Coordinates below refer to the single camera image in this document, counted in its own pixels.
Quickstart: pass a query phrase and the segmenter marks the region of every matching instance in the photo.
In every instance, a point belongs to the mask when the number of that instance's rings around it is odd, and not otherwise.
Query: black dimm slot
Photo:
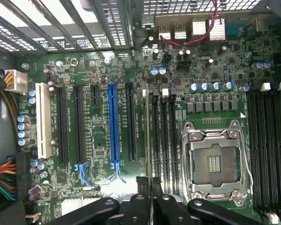
[[[136,161],[137,148],[136,148],[134,90],[133,90],[132,83],[127,83],[125,84],[125,86],[126,86],[126,104],[127,104],[126,110],[127,110],[129,161]]]
[[[152,129],[153,129],[153,152],[154,152],[154,165],[155,176],[160,177],[160,136],[159,136],[159,118],[158,118],[158,96],[152,97]]]
[[[163,151],[164,192],[170,193],[169,130],[166,99],[160,98],[161,140]]]
[[[83,87],[73,87],[76,122],[76,162],[86,162]]]
[[[173,194],[179,195],[175,101],[176,101],[176,96],[171,94],[171,96],[169,97],[169,117],[170,117],[170,149],[171,149],[172,174],[173,174]]]
[[[59,162],[68,164],[69,145],[68,145],[68,123],[67,123],[67,91],[66,88],[57,88],[57,126],[59,138]]]

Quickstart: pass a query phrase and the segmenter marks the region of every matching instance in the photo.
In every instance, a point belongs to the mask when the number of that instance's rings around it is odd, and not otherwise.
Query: motherboard
[[[250,40],[144,46],[104,60],[94,52],[19,57],[29,88],[20,98],[29,117],[22,151],[40,190],[30,198],[39,224],[101,197],[121,201],[138,192],[141,176],[160,177],[164,193],[184,202],[217,200],[259,221],[247,91],[279,75],[279,38],[273,28]]]

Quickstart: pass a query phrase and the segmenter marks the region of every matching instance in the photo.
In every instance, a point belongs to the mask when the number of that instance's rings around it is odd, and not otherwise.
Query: green circuit board
[[[49,167],[46,170],[48,177],[42,179],[39,174],[33,174],[32,185],[40,185],[42,189],[41,198],[37,200],[39,205],[39,224],[45,224],[67,212],[75,210],[87,203],[101,197],[114,197],[121,201],[127,194],[137,193],[136,176],[155,176],[155,159],[152,150],[154,135],[152,125],[152,105],[146,93],[152,93],[156,88],[171,89],[177,91],[175,101],[175,128],[171,132],[177,133],[179,139],[179,124],[191,121],[199,129],[227,128],[232,120],[238,120],[245,136],[247,149],[249,148],[249,134],[247,121],[246,95],[239,91],[240,86],[248,85],[252,79],[271,79],[279,68],[269,70],[255,70],[252,64],[258,60],[272,60],[273,53],[280,52],[278,41],[279,33],[275,30],[257,37],[254,40],[227,40],[225,45],[228,50],[218,55],[220,45],[192,45],[189,69],[177,69],[176,54],[179,49],[169,47],[167,51],[172,56],[172,61],[166,65],[162,64],[163,53],[160,52],[157,59],[152,59],[152,49],[144,48],[142,52],[134,56],[118,53],[110,57],[110,63],[105,63],[95,53],[73,53],[57,55],[23,56],[18,59],[18,70],[27,72],[29,77],[29,89],[35,89],[36,83],[47,83],[54,79],[59,87],[66,88],[67,97],[67,136],[69,163],[60,164],[58,150],[58,124],[57,124],[57,97],[52,93],[50,97],[51,110],[51,132],[55,144],[52,145],[52,157],[45,159]],[[246,58],[246,52],[252,52],[251,58]],[[204,57],[214,59],[210,67],[205,67]],[[71,59],[77,59],[76,67],[70,66]],[[57,61],[62,61],[61,67],[56,66]],[[21,64],[29,63],[30,70],[23,71]],[[165,75],[152,76],[152,68],[165,67]],[[43,73],[44,68],[53,71],[51,77]],[[209,85],[214,82],[232,82],[230,91],[219,90],[214,92],[191,92],[190,85],[202,83]],[[119,146],[120,158],[122,160],[121,178],[122,182],[113,169],[111,169],[110,157],[110,128],[108,117],[108,84],[115,83],[118,96],[118,121],[119,121]],[[132,83],[134,89],[134,112],[136,126],[137,159],[129,160],[128,149],[128,117],[125,84]],[[91,95],[93,85],[99,87],[99,107],[93,107]],[[83,87],[84,124],[86,160],[89,162],[87,168],[87,179],[93,185],[91,187],[81,184],[79,173],[75,170],[76,164],[76,133],[75,133],[75,106],[74,87]],[[215,111],[209,108],[206,102],[231,102],[235,103],[233,109],[220,109]],[[188,109],[188,103],[196,105],[194,109]],[[20,98],[20,114],[30,117],[30,144],[23,147],[23,151],[31,152],[31,158],[37,157],[35,140],[37,139],[35,106],[29,103],[29,97]],[[178,150],[178,174],[181,175],[180,167],[180,141],[177,140]],[[162,181],[164,181],[163,166],[161,168]],[[179,191],[182,196],[182,178],[178,177]],[[173,194],[171,182],[165,193]],[[236,207],[233,202],[217,202],[236,212],[259,220],[259,216],[252,209],[252,198],[248,197],[244,206]]]

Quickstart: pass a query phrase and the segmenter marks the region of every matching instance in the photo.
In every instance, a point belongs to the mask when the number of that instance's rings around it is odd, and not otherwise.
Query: pcie slot
[[[59,162],[68,164],[69,146],[68,146],[68,124],[67,124],[67,91],[64,87],[57,88],[57,126],[59,138]]]
[[[169,97],[169,117],[170,117],[170,149],[171,149],[172,174],[173,174],[172,175],[173,194],[179,195],[175,101],[176,101],[176,95],[171,94]]]
[[[38,158],[52,156],[50,93],[46,83],[36,83],[37,110],[37,155]]]
[[[133,90],[132,83],[127,83],[125,84],[125,86],[126,86],[126,104],[127,104],[126,110],[127,110],[129,161],[136,161],[137,151],[136,151],[134,90]]]
[[[160,97],[161,142],[163,151],[164,192],[170,193],[169,130],[166,99]]]
[[[153,153],[154,153],[154,165],[155,176],[160,177],[160,136],[159,136],[159,118],[158,118],[158,96],[152,96],[152,129],[153,129]]]
[[[91,85],[90,87],[90,101],[92,107],[100,107],[100,87],[99,85]]]
[[[76,122],[76,162],[86,162],[83,87],[73,87]]]

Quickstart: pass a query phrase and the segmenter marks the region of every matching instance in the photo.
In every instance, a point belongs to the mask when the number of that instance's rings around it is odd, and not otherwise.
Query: microchip
[[[84,60],[84,66],[88,67],[89,66],[89,60]]]
[[[175,78],[174,79],[174,84],[181,85],[181,79],[180,78]]]
[[[249,77],[255,77],[255,73],[254,72],[249,72]]]
[[[58,172],[56,174],[56,181],[58,184],[65,184],[67,182],[67,173],[66,172]]]
[[[229,64],[234,64],[235,63],[235,59],[234,58],[230,58],[229,59]]]
[[[211,79],[215,80],[219,78],[219,73],[212,73]]]

